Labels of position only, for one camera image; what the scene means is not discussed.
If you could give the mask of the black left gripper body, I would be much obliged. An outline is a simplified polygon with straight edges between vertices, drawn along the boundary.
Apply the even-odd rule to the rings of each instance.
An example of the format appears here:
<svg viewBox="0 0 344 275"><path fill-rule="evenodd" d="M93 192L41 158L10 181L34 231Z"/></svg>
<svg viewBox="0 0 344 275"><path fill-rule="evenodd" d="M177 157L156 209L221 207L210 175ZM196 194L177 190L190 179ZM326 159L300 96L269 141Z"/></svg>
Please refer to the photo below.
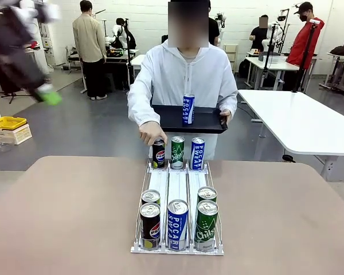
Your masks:
<svg viewBox="0 0 344 275"><path fill-rule="evenodd" d="M0 7L0 65L10 81L39 96L36 89L46 84L37 63L25 52L32 42L25 24L13 7Z"/></svg>

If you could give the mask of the black plastic serving tray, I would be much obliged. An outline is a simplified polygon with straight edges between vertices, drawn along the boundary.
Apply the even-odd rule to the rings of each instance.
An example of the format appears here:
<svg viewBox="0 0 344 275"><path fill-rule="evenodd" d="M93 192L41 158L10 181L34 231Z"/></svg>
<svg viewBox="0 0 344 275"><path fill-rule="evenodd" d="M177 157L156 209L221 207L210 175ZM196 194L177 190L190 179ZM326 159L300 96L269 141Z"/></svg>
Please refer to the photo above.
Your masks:
<svg viewBox="0 0 344 275"><path fill-rule="evenodd" d="M218 108L195 107L190 125L183 123L181 106L153 105L153 109L160 116L160 125L165 132L221 134L228 129L226 123L221 124Z"/></svg>

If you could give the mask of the person's left forearm white sleeve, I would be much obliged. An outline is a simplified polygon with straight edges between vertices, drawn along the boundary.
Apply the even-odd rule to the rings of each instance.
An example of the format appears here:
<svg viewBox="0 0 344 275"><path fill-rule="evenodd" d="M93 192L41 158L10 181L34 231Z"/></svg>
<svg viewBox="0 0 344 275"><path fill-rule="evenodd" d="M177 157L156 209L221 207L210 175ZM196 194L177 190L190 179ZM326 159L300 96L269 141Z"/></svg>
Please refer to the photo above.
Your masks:
<svg viewBox="0 0 344 275"><path fill-rule="evenodd" d="M220 88L217 102L220 111L229 111L230 115L233 116L237 109L237 94L238 89L234 81L223 83Z"/></svg>

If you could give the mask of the person's right forearm white sleeve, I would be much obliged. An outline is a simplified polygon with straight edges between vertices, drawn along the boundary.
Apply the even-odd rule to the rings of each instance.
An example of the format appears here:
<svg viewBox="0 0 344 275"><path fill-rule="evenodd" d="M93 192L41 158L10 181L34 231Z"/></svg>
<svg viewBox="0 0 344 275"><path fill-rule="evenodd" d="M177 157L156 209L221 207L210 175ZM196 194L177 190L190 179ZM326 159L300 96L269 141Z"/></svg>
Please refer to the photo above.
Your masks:
<svg viewBox="0 0 344 275"><path fill-rule="evenodd" d="M155 122L160 125L160 116L151 106L151 92L130 91L128 94L128 118L138 127L145 123Z"/></svg>

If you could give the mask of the person in white hoodie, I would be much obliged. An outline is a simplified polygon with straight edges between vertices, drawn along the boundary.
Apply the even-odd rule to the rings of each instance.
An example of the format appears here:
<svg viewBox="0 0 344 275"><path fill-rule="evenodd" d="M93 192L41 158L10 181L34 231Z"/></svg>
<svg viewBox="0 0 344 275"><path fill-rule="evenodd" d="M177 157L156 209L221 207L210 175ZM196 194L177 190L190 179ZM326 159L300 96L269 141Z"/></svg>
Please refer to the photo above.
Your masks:
<svg viewBox="0 0 344 275"><path fill-rule="evenodd" d="M209 10L210 0L170 0L168 39L146 53L130 91L151 92L152 107L193 94L197 107L219 109L222 84L236 81L227 54L209 43Z"/></svg>

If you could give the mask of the black-shirted person at robot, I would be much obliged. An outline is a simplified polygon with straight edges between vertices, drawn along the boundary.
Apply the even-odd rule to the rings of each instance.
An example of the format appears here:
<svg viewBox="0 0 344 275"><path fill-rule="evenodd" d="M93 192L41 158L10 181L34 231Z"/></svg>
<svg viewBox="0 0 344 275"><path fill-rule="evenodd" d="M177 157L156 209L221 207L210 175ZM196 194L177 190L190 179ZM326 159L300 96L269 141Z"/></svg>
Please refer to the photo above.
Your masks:
<svg viewBox="0 0 344 275"><path fill-rule="evenodd" d="M269 17L264 14L259 18L259 26L255 27L249 36L252 41L251 49L257 49L259 52L264 51L263 40L267 39Z"/></svg>

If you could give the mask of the person's right hand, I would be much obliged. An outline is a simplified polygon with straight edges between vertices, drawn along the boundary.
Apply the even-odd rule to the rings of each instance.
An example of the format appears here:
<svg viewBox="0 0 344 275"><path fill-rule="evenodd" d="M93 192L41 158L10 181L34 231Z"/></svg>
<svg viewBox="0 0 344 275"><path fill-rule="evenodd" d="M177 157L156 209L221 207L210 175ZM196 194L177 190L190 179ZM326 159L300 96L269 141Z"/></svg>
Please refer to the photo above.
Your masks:
<svg viewBox="0 0 344 275"><path fill-rule="evenodd" d="M157 139L162 139L166 144L168 139L161 126L155 121L148 121L139 127L140 138L145 145L152 146Z"/></svg>

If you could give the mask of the person's left hand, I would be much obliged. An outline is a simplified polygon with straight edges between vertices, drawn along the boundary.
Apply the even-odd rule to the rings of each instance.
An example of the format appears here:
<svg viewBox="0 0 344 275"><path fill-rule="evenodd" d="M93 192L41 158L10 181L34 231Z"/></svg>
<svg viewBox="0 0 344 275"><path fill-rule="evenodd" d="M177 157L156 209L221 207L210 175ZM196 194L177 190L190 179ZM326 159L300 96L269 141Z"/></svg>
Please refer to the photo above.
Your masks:
<svg viewBox="0 0 344 275"><path fill-rule="evenodd" d="M230 110L225 109L220 112L220 122L221 124L229 124L232 119L232 113Z"/></svg>

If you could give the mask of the man in beige jacket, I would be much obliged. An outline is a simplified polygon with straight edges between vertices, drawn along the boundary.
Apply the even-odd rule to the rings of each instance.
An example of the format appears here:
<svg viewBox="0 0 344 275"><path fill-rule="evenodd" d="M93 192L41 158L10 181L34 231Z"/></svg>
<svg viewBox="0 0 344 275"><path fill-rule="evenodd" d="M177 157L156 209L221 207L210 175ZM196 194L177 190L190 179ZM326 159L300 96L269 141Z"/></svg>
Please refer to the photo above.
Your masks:
<svg viewBox="0 0 344 275"><path fill-rule="evenodd" d="M87 95L91 100L107 98L104 63L105 39L100 23L92 17L92 3L80 1L81 15L72 23L75 47L83 65Z"/></svg>

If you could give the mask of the clear plastic bowl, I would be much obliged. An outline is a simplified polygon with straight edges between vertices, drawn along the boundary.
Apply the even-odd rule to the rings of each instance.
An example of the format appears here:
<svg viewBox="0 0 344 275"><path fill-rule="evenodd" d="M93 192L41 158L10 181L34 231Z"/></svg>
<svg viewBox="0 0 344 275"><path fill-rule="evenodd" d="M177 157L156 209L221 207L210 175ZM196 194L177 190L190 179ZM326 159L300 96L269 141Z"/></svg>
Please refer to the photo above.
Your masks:
<svg viewBox="0 0 344 275"><path fill-rule="evenodd" d="M9 152L15 144L11 140L0 139L0 153Z"/></svg>

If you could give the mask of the white can dispenser rack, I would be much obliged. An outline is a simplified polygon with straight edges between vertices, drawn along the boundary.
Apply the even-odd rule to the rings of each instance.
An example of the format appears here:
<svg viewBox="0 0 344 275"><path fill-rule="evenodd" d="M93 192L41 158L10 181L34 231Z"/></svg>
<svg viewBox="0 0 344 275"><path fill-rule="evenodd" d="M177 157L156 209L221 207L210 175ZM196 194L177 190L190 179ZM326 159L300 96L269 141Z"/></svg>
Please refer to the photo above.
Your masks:
<svg viewBox="0 0 344 275"><path fill-rule="evenodd" d="M178 170L172 169L167 162L165 168L154 168L151 160L148 160L141 192L146 190L155 190L160 194L160 238L156 248L145 248L144 238L142 237L142 220L140 211L137 211L135 224L134 244L131 246L132 253L148 254L187 254L187 255L210 255L223 256L224 246L222 241L222 224L218 219L214 230L213 249L208 252L197 250L194 243L196 229L196 207L197 194L201 187L214 188L213 178L210 172L209 162L204 162L201 170L191 170L186 163L185 168ZM184 200L189 207L189 217L187 219L186 245L183 250L171 250L168 243L167 215L168 204L175 200Z"/></svg>

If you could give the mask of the small green Chilsung can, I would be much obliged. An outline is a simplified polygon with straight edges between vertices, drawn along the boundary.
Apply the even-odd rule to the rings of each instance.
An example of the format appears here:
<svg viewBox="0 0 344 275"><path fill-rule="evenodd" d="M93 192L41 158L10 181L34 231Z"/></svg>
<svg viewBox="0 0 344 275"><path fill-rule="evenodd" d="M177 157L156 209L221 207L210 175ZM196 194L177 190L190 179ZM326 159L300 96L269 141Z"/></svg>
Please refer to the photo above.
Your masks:
<svg viewBox="0 0 344 275"><path fill-rule="evenodd" d="M182 136L174 136L171 139L171 168L182 169L184 157L185 139Z"/></svg>

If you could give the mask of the small blue Pocari Sweat can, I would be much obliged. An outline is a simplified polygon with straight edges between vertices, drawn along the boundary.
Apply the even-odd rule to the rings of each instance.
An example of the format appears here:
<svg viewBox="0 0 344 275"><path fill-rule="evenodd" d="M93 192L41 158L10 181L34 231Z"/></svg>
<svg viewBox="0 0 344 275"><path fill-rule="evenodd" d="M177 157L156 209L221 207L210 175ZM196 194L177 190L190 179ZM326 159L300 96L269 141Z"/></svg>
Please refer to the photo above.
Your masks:
<svg viewBox="0 0 344 275"><path fill-rule="evenodd" d="M201 137L191 140L190 169L201 170L204 162L205 141Z"/></svg>

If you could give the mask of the white work table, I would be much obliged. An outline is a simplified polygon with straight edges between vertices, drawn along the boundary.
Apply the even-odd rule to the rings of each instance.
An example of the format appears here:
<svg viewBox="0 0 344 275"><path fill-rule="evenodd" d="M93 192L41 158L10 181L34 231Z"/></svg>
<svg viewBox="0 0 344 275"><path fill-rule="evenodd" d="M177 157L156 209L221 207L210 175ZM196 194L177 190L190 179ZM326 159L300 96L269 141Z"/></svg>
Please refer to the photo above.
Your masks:
<svg viewBox="0 0 344 275"><path fill-rule="evenodd" d="M281 77L285 75L285 72L296 72L299 67L292 65L284 60L284 58L279 57L277 61L267 62L260 61L258 57L246 57L245 60L249 62L249 72L245 85L254 90L259 90L263 87L264 82L264 70L267 68L267 72L272 72L275 76L275 82L273 85L273 90L278 89Z"/></svg>

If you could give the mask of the man in red jacket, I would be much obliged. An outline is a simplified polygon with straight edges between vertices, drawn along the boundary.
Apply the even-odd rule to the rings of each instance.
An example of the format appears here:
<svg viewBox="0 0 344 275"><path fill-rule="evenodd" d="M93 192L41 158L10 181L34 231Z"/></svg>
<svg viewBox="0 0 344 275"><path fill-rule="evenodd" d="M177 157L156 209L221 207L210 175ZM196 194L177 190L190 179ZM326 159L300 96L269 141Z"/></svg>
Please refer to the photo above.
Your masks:
<svg viewBox="0 0 344 275"><path fill-rule="evenodd" d="M304 22L304 26L302 29L299 31L297 34L294 44L291 47L289 56L287 57L287 62L296 65L300 67L302 58L303 58L303 52L306 47L306 43L310 34L310 29L311 29L311 24L310 20L311 19L316 19L320 21L320 24L318 27L315 29L315 33L312 38L312 43L309 47L308 50L308 56L306 59L306 63L304 65L304 71L306 71L311 63L311 60L313 58L315 48L321 33L321 30L323 29L325 23L323 20L319 19L318 17L314 16L313 13L313 5L310 2L303 2L299 7L298 11L295 13L299 16L299 19ZM288 72L285 73L284 75L284 84L283 84L283 90L284 91L291 91L293 87L296 84L296 78L297 78L297 73L296 72Z"/></svg>

